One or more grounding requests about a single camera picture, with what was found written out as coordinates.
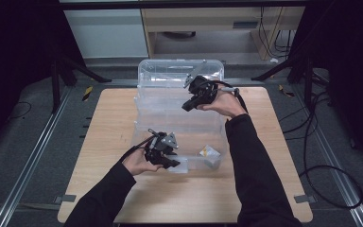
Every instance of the gray floor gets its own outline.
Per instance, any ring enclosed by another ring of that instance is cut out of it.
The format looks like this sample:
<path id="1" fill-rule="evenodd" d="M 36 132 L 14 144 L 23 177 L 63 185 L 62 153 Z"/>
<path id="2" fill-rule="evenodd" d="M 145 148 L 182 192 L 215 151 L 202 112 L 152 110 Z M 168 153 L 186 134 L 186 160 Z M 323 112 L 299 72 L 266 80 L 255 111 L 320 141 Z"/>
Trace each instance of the gray floor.
<path id="1" fill-rule="evenodd" d="M 216 38 L 215 33 L 208 33 L 205 35 L 205 39 L 208 39 L 208 37 L 212 37 L 213 39 Z M 219 37 L 221 37 L 218 39 L 219 44 L 212 44 L 211 46 L 196 44 L 195 40 L 183 40 L 185 43 L 191 42 L 191 45 L 185 46 L 185 52 L 188 53 L 188 50 L 186 50 L 187 46 L 194 46 L 190 51 L 194 49 L 194 51 L 198 53 L 190 55 L 181 53 L 180 55 L 177 54 L 173 57 L 177 58 L 180 56 L 178 59 L 217 59 L 225 61 L 225 79 L 230 83 L 242 83 L 247 86 L 263 86 L 267 88 L 279 119 L 294 113 L 302 107 L 299 94 L 303 86 L 301 84 L 293 86 L 286 82 L 285 77 L 288 73 L 288 69 L 275 75 L 274 78 L 268 79 L 264 83 L 251 83 L 250 78 L 266 72 L 273 66 L 273 63 L 259 61 L 257 57 L 255 58 L 253 53 L 243 57 L 245 52 L 239 52 L 237 48 L 234 51 L 234 53 L 236 53 L 235 55 L 232 51 L 222 54 L 222 51 L 225 50 L 222 50 L 221 48 L 216 49 L 216 46 L 232 43 L 233 39 L 241 36 L 241 34 L 236 33 L 235 37 L 233 37 L 233 34 L 229 33 L 227 36 L 231 39 L 230 42 L 227 42 L 227 37 L 223 37 L 219 34 Z M 178 42 L 180 40 L 172 41 L 172 38 L 169 39 L 169 37 L 166 37 L 165 35 L 161 39 L 168 39 L 168 43 L 164 42 L 167 47 L 157 45 L 158 53 L 164 53 L 163 57 L 165 57 L 166 54 L 171 53 L 172 48 L 174 48 L 175 52 L 180 51 L 178 50 L 180 47 Z M 247 46 L 248 49 L 252 49 L 250 39 L 247 40 L 247 43 L 238 43 L 238 45 Z M 206 52 L 209 52 L 208 55 L 202 55 L 202 53 Z M 210 53 L 216 53 L 219 57 L 215 58 L 215 56 L 210 55 Z M 90 68 L 103 77 L 108 79 L 123 79 L 122 81 L 125 81 L 126 83 L 135 83 L 137 78 L 136 65 L 128 65 L 125 67 L 98 67 L 96 65 L 90 65 Z M 69 100 L 64 107 L 63 114 L 61 115 L 58 125 L 54 129 L 43 155 L 37 164 L 37 168 L 32 174 L 26 190 L 20 199 L 21 204 L 53 204 L 55 197 L 65 193 L 83 143 L 83 135 L 85 135 L 88 130 L 85 128 L 90 122 L 88 117 L 91 117 L 94 114 L 100 92 L 106 88 L 122 86 L 119 84 L 98 84 L 84 75 L 78 72 L 76 73 L 78 76 L 78 83 L 75 87 L 71 88 Z M 286 92 L 292 92 L 295 96 L 286 96 L 283 94 L 279 91 L 279 84 L 284 86 Z M 82 101 L 85 89 L 90 85 L 94 86 L 93 91 L 87 101 Z M 50 117 L 52 108 L 50 86 L 50 79 L 44 79 L 25 88 L 19 101 L 29 103 L 31 109 L 29 110 L 28 104 L 19 103 L 13 110 L 11 115 L 12 118 L 0 132 L 0 207 L 7 199 L 12 187 L 15 185 L 31 151 L 39 140 L 44 125 Z M 68 88 L 61 87 L 62 92 L 65 91 L 65 89 Z M 324 88 L 314 85 L 314 91 L 317 94 L 323 90 Z M 327 138 L 329 146 L 332 148 L 342 167 L 353 175 L 363 190 L 363 151 L 351 148 L 350 137 L 344 130 L 344 126 L 341 124 L 334 107 L 329 106 L 327 100 L 322 101 L 317 106 L 316 113 L 319 123 L 318 129 L 320 129 Z M 304 111 L 298 111 L 281 121 L 282 130 L 286 131 L 292 129 L 301 124 L 305 119 L 306 114 Z M 293 138 L 303 136 L 304 129 L 285 135 L 287 145 L 298 172 L 303 171 L 303 139 Z M 317 141 L 315 133 L 308 137 L 307 160 L 309 166 L 326 164 L 320 143 Z M 344 204 L 343 197 L 341 196 L 340 190 L 337 188 L 337 184 L 331 175 L 331 171 L 319 170 L 311 173 L 310 176 L 314 185 L 322 194 L 330 200 Z M 317 196 L 310 188 L 305 178 L 302 178 L 302 184 L 307 195 L 315 195 L 318 198 L 317 202 L 311 204 L 314 219 L 310 223 L 305 223 L 304 226 L 363 226 L 355 223 L 353 213 L 350 210 L 336 208 Z M 57 221 L 57 214 L 57 210 L 19 207 L 13 213 L 9 221 L 9 226 L 61 226 Z"/>

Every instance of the floor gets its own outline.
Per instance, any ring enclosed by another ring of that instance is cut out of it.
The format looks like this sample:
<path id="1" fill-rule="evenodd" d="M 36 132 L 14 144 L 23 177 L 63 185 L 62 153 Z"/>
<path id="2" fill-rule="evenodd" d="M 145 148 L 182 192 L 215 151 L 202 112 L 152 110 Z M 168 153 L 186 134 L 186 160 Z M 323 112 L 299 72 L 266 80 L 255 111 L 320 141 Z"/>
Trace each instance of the floor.
<path id="1" fill-rule="evenodd" d="M 286 45 L 286 34 L 285 31 L 277 40 L 276 48 L 285 50 L 283 46 Z M 273 48 L 273 53 L 284 55 L 284 52 L 277 52 Z M 289 84 L 286 81 L 288 69 L 264 82 L 250 80 L 267 72 L 276 63 L 259 60 L 248 31 L 200 32 L 195 37 L 161 34 L 155 52 L 157 59 L 220 60 L 225 65 L 225 80 L 231 84 L 266 87 L 283 131 L 295 128 L 307 118 L 308 113 L 303 108 L 301 99 L 303 85 Z M 277 58 L 278 62 L 284 59 L 285 57 Z M 100 76 L 113 79 L 114 83 L 97 84 L 76 72 L 77 85 L 71 88 L 62 85 L 60 88 L 61 94 L 67 96 L 67 101 L 61 114 L 57 115 L 58 123 L 52 125 L 52 131 L 47 132 L 46 128 L 53 117 L 49 79 L 24 89 L 19 104 L 1 130 L 0 208 L 7 207 L 4 203 L 8 199 L 12 199 L 16 207 L 16 210 L 12 210 L 13 213 L 6 213 L 9 218 L 5 219 L 2 226 L 61 226 L 57 221 L 58 205 L 54 200 L 65 193 L 100 92 L 109 87 L 135 86 L 137 82 L 137 64 L 120 67 L 90 64 L 89 67 Z M 328 79 L 327 72 L 321 69 L 317 71 Z M 83 101 L 88 86 L 94 88 L 88 100 Z M 318 84 L 314 84 L 313 89 L 316 94 L 325 90 Z M 329 105 L 327 97 L 323 96 L 317 105 L 316 131 L 308 136 L 306 146 L 303 139 L 305 127 L 285 134 L 293 161 L 298 172 L 303 171 L 305 152 L 310 166 L 341 166 L 358 181 L 363 191 L 363 152 L 351 148 L 350 137 L 333 106 Z M 43 133 L 48 135 L 49 140 L 46 142 L 40 140 Z M 37 155 L 35 150 L 41 150 L 41 153 Z M 35 166 L 24 173 L 30 157 L 34 158 Z M 357 190 L 345 176 L 329 169 L 314 171 L 310 175 L 314 186 L 325 198 L 317 195 L 308 181 L 302 178 L 307 195 L 315 196 L 318 200 L 310 204 L 314 218 L 304 226 L 363 226 L 363 202 L 360 207 L 349 210 L 335 207 L 326 201 L 332 200 L 343 205 L 346 202 L 357 202 Z M 18 181 L 25 185 L 14 188 Z M 19 196 L 12 196 L 13 193 L 18 193 Z"/>

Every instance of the open plastic box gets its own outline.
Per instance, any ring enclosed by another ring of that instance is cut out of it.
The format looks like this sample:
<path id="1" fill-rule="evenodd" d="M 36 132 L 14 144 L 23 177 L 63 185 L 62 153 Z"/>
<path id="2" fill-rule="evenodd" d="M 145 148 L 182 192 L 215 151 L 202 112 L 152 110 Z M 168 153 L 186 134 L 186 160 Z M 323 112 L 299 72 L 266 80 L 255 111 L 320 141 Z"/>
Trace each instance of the open plastic box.
<path id="1" fill-rule="evenodd" d="M 216 112 L 182 109 L 191 98 L 183 84 L 197 67 L 199 75 L 223 80 L 220 61 L 203 60 L 145 60 L 138 67 L 138 95 L 134 98 L 138 117 L 131 143 L 139 144 L 154 131 L 174 132 L 179 145 L 177 156 L 168 157 L 181 162 L 170 167 L 172 172 L 185 173 L 189 169 L 218 169 L 228 150 L 224 118 Z M 203 150 L 213 148 L 218 155 L 204 156 Z"/>

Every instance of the table top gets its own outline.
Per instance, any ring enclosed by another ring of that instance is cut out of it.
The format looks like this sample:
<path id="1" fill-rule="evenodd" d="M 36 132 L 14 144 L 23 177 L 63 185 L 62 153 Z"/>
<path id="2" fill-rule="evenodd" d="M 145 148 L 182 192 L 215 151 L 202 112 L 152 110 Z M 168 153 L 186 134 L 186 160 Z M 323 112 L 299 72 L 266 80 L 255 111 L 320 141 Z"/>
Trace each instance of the table top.
<path id="1" fill-rule="evenodd" d="M 65 222 L 78 200 L 87 193 L 131 146 L 137 111 L 137 89 L 106 89 L 102 92 L 78 156 L 58 220 Z M 282 180 L 294 216 L 312 219 L 308 202 L 296 203 L 303 186 L 285 138 L 262 87 L 240 88 L 253 124 Z M 233 163 L 228 152 L 218 170 L 170 173 L 160 169 L 135 176 L 137 184 L 128 194 L 114 222 L 118 223 L 236 223 L 241 203 L 235 193 Z"/>

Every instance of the black long-sleeved shirt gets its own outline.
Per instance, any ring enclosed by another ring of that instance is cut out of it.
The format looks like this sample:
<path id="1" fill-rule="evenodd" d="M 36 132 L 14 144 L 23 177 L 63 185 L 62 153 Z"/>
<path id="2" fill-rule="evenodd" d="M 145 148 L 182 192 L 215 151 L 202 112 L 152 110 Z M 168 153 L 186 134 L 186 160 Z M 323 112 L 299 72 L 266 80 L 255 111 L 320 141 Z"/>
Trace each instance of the black long-sleeved shirt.
<path id="1" fill-rule="evenodd" d="M 279 176 L 259 140 L 251 118 L 226 122 L 235 189 L 241 201 L 239 226 L 302 226 L 293 216 Z M 79 201 L 64 226 L 112 226 L 135 181 L 121 163 Z"/>

